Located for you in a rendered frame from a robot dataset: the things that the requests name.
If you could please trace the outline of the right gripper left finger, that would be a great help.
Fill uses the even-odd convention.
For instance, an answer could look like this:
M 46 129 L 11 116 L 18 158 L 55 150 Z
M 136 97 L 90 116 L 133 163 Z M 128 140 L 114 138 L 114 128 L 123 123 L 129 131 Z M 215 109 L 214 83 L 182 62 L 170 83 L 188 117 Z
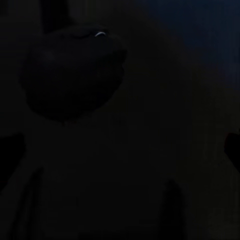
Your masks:
M 22 133 L 0 138 L 0 193 L 26 153 Z

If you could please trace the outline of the mouse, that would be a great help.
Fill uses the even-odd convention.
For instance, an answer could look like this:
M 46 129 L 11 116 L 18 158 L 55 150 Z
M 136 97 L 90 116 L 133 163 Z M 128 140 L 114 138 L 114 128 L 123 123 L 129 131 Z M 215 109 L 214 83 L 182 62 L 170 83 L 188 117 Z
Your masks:
M 51 104 L 85 103 L 123 78 L 129 48 L 95 22 L 70 24 L 38 39 L 18 67 L 21 88 Z

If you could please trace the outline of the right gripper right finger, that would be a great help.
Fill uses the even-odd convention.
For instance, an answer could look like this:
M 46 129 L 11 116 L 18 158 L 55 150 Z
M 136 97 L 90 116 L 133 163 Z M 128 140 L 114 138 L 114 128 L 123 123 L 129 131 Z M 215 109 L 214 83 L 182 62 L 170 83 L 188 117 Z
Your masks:
M 240 173 L 240 135 L 228 133 L 224 145 L 224 152 Z

